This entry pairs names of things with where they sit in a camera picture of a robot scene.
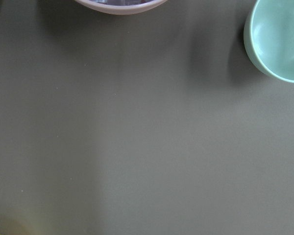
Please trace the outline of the pink bowl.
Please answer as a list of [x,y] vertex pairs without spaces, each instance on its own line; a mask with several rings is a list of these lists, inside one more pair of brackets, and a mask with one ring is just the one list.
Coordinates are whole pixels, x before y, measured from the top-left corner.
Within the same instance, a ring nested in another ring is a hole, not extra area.
[[77,3],[112,15],[132,15],[154,9],[166,0],[76,0]]

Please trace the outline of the mint green bowl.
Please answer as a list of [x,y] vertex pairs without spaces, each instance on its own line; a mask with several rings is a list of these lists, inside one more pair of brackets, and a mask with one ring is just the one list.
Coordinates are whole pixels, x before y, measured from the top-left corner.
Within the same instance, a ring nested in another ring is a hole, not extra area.
[[244,46],[263,74],[294,83],[294,0],[258,0],[244,25]]

